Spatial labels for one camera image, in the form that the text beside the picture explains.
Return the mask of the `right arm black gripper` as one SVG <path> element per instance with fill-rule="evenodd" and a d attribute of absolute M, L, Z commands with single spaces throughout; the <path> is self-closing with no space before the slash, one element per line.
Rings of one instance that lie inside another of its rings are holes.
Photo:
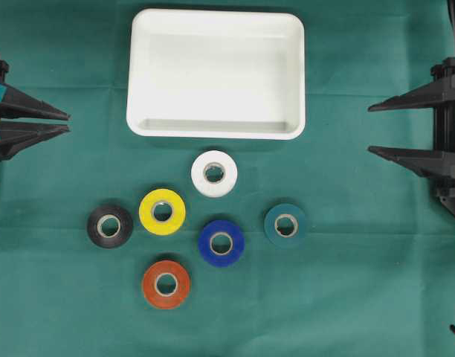
<path fill-rule="evenodd" d="M 403 166 L 417 176 L 433 179 L 434 194 L 455 217 L 455 57 L 431 69 L 434 81 L 368 108 L 369 112 L 398 109 L 433 110 L 433 148 L 399 149 L 370 146 L 368 151 Z"/>

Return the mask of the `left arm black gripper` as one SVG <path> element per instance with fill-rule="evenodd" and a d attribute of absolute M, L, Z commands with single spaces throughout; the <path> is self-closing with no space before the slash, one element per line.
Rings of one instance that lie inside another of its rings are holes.
<path fill-rule="evenodd" d="M 69 114 L 3 83 L 8 71 L 8 64 L 0 59 L 0 118 L 70 118 Z M 0 152 L 19 152 L 66 132 L 67 125 L 0 121 Z"/>

